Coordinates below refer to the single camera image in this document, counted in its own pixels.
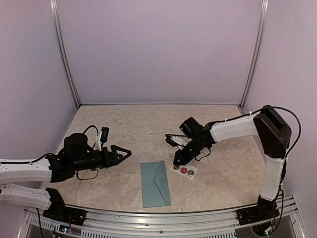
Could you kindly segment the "teal paper envelope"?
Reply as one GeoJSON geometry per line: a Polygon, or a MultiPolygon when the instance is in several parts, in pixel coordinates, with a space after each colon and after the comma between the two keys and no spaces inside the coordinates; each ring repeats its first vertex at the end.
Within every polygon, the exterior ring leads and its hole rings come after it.
{"type": "Polygon", "coordinates": [[[165,161],[141,163],[143,208],[171,206],[165,161]]]}

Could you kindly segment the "wax seal sticker sheet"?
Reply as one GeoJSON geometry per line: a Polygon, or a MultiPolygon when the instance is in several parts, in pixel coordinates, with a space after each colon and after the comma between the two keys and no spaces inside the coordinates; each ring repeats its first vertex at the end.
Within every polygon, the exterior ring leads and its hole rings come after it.
{"type": "Polygon", "coordinates": [[[191,166],[189,164],[182,166],[172,165],[170,167],[170,170],[190,180],[193,180],[198,172],[198,168],[191,166]]]}

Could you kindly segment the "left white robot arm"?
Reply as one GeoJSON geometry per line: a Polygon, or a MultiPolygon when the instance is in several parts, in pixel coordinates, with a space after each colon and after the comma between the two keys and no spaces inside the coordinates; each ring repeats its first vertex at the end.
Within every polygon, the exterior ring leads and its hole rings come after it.
{"type": "Polygon", "coordinates": [[[93,149],[83,133],[74,133],[64,139],[58,154],[47,153],[32,160],[0,161],[0,201],[50,211],[58,220],[69,216],[69,209],[58,190],[33,189],[18,182],[39,181],[57,183],[73,178],[79,171],[98,171],[117,166],[130,157],[130,150],[111,145],[93,149]]]}

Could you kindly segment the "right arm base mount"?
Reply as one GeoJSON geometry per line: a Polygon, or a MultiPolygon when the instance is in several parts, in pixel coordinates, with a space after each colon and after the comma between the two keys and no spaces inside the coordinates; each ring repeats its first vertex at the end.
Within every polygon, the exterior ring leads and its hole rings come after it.
{"type": "Polygon", "coordinates": [[[239,225],[256,223],[278,216],[276,198],[269,201],[259,196],[255,206],[237,210],[239,225]]]}

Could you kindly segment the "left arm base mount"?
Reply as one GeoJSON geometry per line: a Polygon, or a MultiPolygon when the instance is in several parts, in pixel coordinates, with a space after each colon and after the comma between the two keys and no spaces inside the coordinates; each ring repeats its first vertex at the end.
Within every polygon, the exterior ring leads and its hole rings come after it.
{"type": "Polygon", "coordinates": [[[87,214],[85,210],[66,206],[57,189],[47,187],[45,191],[49,193],[51,204],[43,211],[44,217],[69,225],[83,226],[87,214]]]}

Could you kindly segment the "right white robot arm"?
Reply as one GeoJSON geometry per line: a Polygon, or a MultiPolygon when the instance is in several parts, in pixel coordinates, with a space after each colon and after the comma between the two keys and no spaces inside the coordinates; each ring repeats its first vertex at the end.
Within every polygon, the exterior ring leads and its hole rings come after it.
{"type": "Polygon", "coordinates": [[[166,135],[167,143],[179,148],[175,152],[173,165],[184,166],[197,159],[203,149],[210,150],[222,141],[249,136],[256,138],[265,162],[265,175],[260,193],[263,201],[255,206],[253,215],[258,220],[264,220],[273,211],[270,202],[277,198],[281,190],[288,155],[302,132],[299,126],[298,136],[291,142],[292,129],[278,113],[279,110],[291,114],[295,120],[299,119],[291,110],[271,105],[235,118],[211,121],[206,125],[201,125],[193,117],[186,119],[179,128],[190,139],[189,142],[177,135],[166,135]]]}

